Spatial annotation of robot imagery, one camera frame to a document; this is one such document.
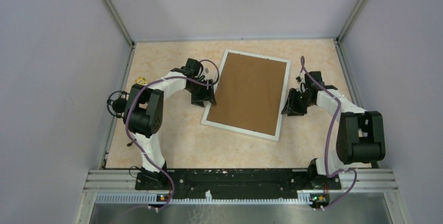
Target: brown corkboard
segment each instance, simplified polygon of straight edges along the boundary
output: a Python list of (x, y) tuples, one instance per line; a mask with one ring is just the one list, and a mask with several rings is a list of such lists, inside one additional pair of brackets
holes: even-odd
[(289, 61), (229, 52), (207, 121), (275, 136)]

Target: white wall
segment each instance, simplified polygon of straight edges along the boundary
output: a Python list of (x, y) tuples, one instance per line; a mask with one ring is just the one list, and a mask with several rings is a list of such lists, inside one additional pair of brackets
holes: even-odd
[(369, 0), (344, 41), (366, 108), (383, 114), (384, 164), (415, 223), (441, 223), (443, 0)]
[(129, 47), (101, 0), (0, 0), (0, 223), (72, 223)]
[(336, 37), (358, 0), (112, 0), (135, 41)]

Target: marble-patterned floor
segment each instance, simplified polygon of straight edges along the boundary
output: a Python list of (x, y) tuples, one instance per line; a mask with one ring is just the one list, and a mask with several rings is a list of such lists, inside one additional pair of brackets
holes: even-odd
[[(186, 60), (210, 59), (220, 65), (225, 49), (291, 60), (288, 90), (297, 86), (300, 56), (309, 71), (320, 70), (327, 85), (336, 86), (349, 98), (348, 88), (332, 39), (190, 41), (138, 43), (126, 91), (142, 76), (156, 80)], [(206, 64), (210, 76), (215, 69)], [(305, 168), (309, 161), (324, 154), (325, 138), (331, 116), (318, 107), (308, 108), (303, 117), (283, 117), (280, 140), (275, 143), (201, 124), (204, 108), (191, 105), (190, 93), (183, 90), (164, 105), (160, 145), (169, 168)], [(338, 125), (333, 131), (335, 148)], [(115, 128), (107, 168), (129, 168), (142, 163), (140, 151), (127, 147), (124, 124)]]

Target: black mounting plate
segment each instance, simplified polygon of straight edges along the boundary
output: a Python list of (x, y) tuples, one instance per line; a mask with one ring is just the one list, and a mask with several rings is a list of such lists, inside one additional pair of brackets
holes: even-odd
[[(210, 190), (213, 199), (297, 198), (297, 190), (317, 188), (306, 169), (168, 169), (176, 190), (175, 199), (205, 198)], [(338, 176), (327, 179), (330, 190), (341, 189)], [(136, 190), (169, 190), (169, 184), (146, 179), (137, 174)]]

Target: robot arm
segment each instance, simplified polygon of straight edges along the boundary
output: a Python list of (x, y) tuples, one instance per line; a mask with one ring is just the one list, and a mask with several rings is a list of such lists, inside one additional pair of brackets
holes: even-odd
[[(307, 107), (318, 105), (331, 116), (334, 115), (338, 99), (341, 103), (339, 113), (335, 118), (339, 123), (336, 150), (328, 153), (329, 171), (346, 170), (355, 163), (371, 163), (382, 160), (385, 156), (383, 119), (379, 112), (368, 112), (350, 102), (334, 86), (325, 86), (321, 72), (309, 73), (327, 92), (318, 87), (305, 74), (305, 78), (297, 80), (304, 84), (305, 89), (292, 88), (283, 108), (282, 114), (288, 116), (303, 116), (307, 114)], [(315, 160), (317, 174), (326, 175), (325, 157)]]
[[(200, 72), (202, 69), (203, 65), (199, 61), (191, 58), (188, 59), (185, 66), (172, 69), (162, 80), (150, 85), (140, 94), (131, 112), (130, 119), (127, 118), (129, 110), (137, 94), (140, 93), (144, 86), (134, 84), (129, 94), (121, 91), (118, 99), (108, 99), (108, 111), (113, 116), (123, 118), (124, 123), (129, 120), (129, 131), (134, 134), (136, 141), (142, 146), (145, 152), (142, 154), (142, 167), (152, 173), (153, 176), (155, 176), (155, 174), (158, 175), (159, 169), (148, 162), (144, 154), (146, 154), (156, 166), (163, 169), (166, 168), (166, 162), (161, 154), (158, 137), (158, 131), (163, 119), (164, 100), (175, 92), (185, 89), (191, 93), (191, 104), (193, 105), (203, 107), (204, 101), (216, 104), (212, 86), (213, 81), (212, 79), (204, 79), (204, 76), (202, 76)], [(198, 80), (200, 84), (210, 86), (199, 85), (191, 82), (191, 80)], [(141, 107), (141, 105), (146, 103), (148, 103), (148, 107)]]

